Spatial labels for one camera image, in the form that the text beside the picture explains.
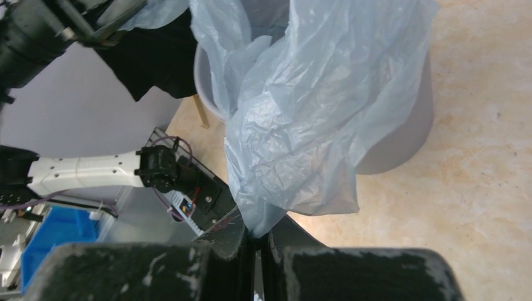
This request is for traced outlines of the grey plastic trash bin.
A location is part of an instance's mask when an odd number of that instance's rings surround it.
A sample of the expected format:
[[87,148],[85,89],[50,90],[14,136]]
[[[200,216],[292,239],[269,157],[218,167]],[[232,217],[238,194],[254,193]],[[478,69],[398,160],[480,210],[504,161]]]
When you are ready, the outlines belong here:
[[409,118],[435,1],[191,1],[230,172],[392,168],[375,147]]

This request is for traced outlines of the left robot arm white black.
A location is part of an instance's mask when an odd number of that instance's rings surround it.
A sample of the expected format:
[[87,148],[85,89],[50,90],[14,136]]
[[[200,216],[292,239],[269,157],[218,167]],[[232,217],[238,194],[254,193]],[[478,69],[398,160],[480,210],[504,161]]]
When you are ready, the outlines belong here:
[[[187,1],[2,1],[1,106],[74,44],[93,50],[120,87],[140,101],[156,87],[173,98],[196,92]],[[180,168],[163,146],[114,156],[50,158],[1,146],[1,207],[21,208],[70,189],[178,188]]]

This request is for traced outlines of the light blue plastic trash bag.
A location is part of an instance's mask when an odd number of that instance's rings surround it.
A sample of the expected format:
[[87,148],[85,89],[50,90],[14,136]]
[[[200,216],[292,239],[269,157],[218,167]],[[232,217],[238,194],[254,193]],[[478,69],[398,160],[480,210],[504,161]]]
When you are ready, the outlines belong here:
[[185,10],[252,236],[289,211],[357,212],[357,176],[396,168],[427,140],[435,1],[149,1],[124,29]]

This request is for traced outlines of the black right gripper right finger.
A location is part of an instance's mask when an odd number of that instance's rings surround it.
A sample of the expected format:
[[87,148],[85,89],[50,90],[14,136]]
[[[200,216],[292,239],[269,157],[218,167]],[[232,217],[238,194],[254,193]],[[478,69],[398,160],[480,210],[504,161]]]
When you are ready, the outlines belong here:
[[465,299],[432,250],[327,247],[288,216],[261,242],[266,300]]

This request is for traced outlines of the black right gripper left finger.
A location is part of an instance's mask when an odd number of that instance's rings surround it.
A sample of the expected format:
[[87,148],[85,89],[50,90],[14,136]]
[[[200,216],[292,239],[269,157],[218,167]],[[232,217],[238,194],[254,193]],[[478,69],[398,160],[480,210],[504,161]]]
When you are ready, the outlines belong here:
[[69,243],[24,300],[253,300],[254,247],[238,209],[188,243]]

